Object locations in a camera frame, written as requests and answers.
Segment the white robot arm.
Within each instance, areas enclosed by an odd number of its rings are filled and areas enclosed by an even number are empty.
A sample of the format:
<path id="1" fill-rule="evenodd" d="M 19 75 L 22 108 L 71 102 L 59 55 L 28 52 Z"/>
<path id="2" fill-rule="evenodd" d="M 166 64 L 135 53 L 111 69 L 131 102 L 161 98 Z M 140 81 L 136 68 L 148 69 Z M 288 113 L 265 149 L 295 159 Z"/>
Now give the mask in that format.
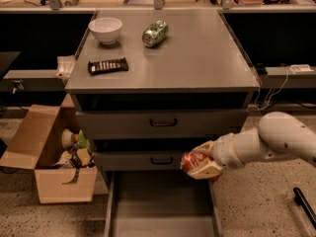
<path id="1" fill-rule="evenodd" d="M 185 153 L 181 169 L 196 180 L 216 181 L 224 170 L 293 158 L 316 166 L 316 133 L 291 115 L 272 112 L 257 127 L 222 135 Z"/>

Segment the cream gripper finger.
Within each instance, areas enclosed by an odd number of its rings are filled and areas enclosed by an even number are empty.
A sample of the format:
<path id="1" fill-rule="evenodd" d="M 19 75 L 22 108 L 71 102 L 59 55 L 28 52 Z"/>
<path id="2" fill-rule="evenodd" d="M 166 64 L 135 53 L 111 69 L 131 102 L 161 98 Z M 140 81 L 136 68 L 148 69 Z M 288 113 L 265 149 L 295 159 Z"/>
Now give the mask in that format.
<path id="1" fill-rule="evenodd" d="M 212 160 L 206 159 L 196 168 L 189 171 L 189 175 L 196 180 L 217 180 L 222 168 Z"/>
<path id="2" fill-rule="evenodd" d="M 213 144 L 214 142 L 212 140 L 209 140 L 200 146 L 197 146 L 194 148 L 194 152 L 198 152 L 207 156 L 212 155 L 212 150 L 213 150 Z"/>

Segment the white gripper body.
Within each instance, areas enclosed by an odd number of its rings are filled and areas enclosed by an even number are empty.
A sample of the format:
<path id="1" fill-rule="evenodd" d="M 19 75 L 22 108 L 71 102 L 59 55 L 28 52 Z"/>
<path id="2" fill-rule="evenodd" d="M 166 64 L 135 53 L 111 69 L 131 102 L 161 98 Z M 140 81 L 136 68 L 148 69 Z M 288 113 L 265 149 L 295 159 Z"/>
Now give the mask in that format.
<path id="1" fill-rule="evenodd" d="M 234 141 L 235 135 L 229 133 L 220 136 L 213 144 L 212 158 L 222 168 L 227 170 L 234 170 L 244 167 L 237 154 L 237 149 Z"/>

